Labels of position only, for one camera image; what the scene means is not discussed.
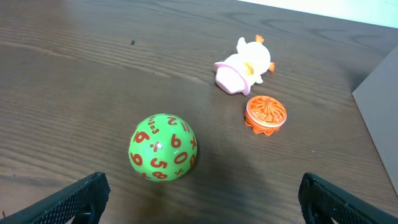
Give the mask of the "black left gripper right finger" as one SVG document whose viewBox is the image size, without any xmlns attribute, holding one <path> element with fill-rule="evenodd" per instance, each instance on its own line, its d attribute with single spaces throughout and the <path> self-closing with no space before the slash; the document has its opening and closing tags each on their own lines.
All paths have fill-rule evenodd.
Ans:
<svg viewBox="0 0 398 224">
<path fill-rule="evenodd" d="M 397 217 L 310 172 L 303 175 L 298 200 L 306 224 L 397 224 Z"/>
</svg>

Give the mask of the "pink and white duck toy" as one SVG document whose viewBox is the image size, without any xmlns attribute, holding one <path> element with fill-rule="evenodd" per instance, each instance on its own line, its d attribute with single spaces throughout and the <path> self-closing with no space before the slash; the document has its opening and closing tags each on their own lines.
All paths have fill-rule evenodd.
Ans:
<svg viewBox="0 0 398 224">
<path fill-rule="evenodd" d="M 239 38 L 236 50 L 224 61 L 214 63 L 215 83 L 227 94 L 247 96 L 253 85 L 263 82 L 264 73 L 275 70 L 275 63 L 271 61 L 271 54 L 261 35 L 255 36 L 253 42 Z"/>
</svg>

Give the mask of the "white cardboard box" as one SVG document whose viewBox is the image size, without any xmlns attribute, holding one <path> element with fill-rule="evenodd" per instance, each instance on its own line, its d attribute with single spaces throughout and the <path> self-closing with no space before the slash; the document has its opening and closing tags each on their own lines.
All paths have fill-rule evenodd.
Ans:
<svg viewBox="0 0 398 224">
<path fill-rule="evenodd" d="M 352 95 L 389 180 L 397 190 L 397 48 Z"/>
</svg>

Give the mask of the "orange round spinner toy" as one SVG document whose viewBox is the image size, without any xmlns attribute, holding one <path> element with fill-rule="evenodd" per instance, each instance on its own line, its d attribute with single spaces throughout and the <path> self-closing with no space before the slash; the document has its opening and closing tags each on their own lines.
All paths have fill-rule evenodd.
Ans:
<svg viewBox="0 0 398 224">
<path fill-rule="evenodd" d="M 287 111 L 275 98 L 259 95 L 247 102 L 244 118 L 256 134 L 270 136 L 286 122 Z"/>
</svg>

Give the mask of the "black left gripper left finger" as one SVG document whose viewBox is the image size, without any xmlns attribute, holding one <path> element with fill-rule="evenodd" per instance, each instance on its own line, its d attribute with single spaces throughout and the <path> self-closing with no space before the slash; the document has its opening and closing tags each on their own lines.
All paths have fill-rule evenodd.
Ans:
<svg viewBox="0 0 398 224">
<path fill-rule="evenodd" d="M 41 201 L 7 217 L 1 223 L 98 224 L 111 189 L 105 173 L 95 172 Z"/>
</svg>

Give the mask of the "green ball with red numbers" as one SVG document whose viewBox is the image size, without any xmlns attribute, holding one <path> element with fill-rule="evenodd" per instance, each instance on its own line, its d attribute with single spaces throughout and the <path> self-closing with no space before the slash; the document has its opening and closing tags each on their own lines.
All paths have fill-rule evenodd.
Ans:
<svg viewBox="0 0 398 224">
<path fill-rule="evenodd" d="M 135 127 L 129 143 L 134 170 L 153 182 L 181 178 L 197 161 L 198 143 L 190 125 L 173 114 L 153 114 Z"/>
</svg>

